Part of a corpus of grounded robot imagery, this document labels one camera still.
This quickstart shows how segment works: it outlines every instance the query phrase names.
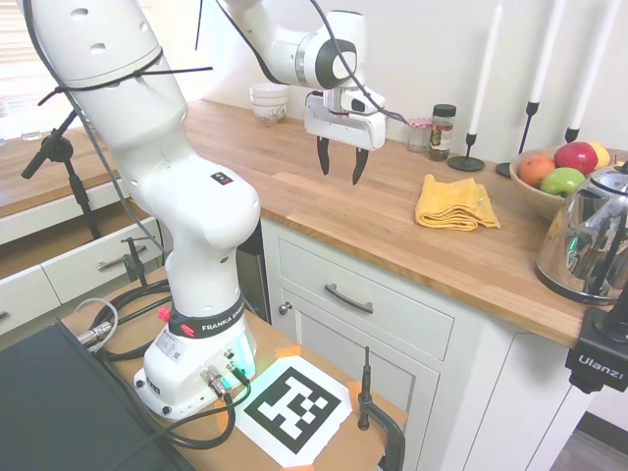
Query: cabinet knob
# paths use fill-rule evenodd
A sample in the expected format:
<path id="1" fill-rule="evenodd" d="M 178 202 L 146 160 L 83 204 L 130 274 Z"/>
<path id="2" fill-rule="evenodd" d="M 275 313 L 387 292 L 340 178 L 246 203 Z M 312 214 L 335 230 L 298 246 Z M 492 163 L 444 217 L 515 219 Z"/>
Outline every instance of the cabinet knob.
<path id="1" fill-rule="evenodd" d="M 279 306 L 279 313 L 282 316 L 285 316 L 286 314 L 288 314 L 288 311 L 290 311 L 291 308 L 292 308 L 292 305 L 289 302 L 286 301 L 284 304 Z"/>

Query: apple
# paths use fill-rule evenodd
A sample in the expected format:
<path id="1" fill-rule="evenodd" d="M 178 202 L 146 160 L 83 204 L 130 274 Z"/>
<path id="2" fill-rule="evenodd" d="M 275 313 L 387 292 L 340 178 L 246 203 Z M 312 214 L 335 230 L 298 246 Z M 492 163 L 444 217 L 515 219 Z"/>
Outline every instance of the apple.
<path id="1" fill-rule="evenodd" d="M 606 150 L 606 148 L 601 145 L 599 142 L 589 142 L 593 149 L 598 154 L 598 164 L 596 165 L 596 170 L 601 169 L 602 167 L 606 167 L 610 164 L 610 154 Z"/>
<path id="2" fill-rule="evenodd" d="M 541 183 L 541 191 L 566 198 L 585 180 L 582 172 L 569 167 L 554 170 Z"/>
<path id="3" fill-rule="evenodd" d="M 543 179 L 555 169 L 556 164 L 548 155 L 529 155 L 519 166 L 519 178 L 529 186 L 538 188 Z"/>
<path id="4" fill-rule="evenodd" d="M 589 142 L 571 142 L 556 150 L 553 161 L 558 167 L 569 167 L 588 175 L 596 169 L 598 154 Z"/>

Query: stainless steel kettle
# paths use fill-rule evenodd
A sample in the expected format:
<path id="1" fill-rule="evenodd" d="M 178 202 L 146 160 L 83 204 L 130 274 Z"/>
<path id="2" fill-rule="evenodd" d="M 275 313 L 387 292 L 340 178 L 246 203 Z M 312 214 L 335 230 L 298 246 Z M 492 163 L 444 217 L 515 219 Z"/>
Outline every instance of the stainless steel kettle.
<path id="1" fill-rule="evenodd" d="M 628 281 L 628 163 L 592 173 L 567 197 L 536 271 L 544 285 L 569 299 L 614 304 Z"/>

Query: orange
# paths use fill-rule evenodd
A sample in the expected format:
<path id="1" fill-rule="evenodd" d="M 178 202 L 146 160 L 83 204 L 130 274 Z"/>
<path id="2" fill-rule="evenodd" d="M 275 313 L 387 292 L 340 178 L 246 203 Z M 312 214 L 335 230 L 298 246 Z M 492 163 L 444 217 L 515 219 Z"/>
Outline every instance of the orange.
<path id="1" fill-rule="evenodd" d="M 526 157 L 519 167 L 519 178 L 529 186 L 538 188 L 543 179 L 556 169 L 553 159 L 545 154 Z"/>

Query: small jar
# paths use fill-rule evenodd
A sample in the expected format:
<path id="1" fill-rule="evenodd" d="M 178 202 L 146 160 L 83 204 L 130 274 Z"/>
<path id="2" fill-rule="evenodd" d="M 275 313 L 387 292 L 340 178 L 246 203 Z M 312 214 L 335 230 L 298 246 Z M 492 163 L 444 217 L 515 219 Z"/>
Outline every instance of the small jar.
<path id="1" fill-rule="evenodd" d="M 429 118 L 413 118 L 408 120 L 408 150 L 410 152 L 426 152 L 430 142 L 432 120 Z"/>
<path id="2" fill-rule="evenodd" d="M 432 134 L 430 135 L 430 160 L 442 162 L 449 157 L 455 111 L 453 105 L 436 105 L 434 107 Z"/>

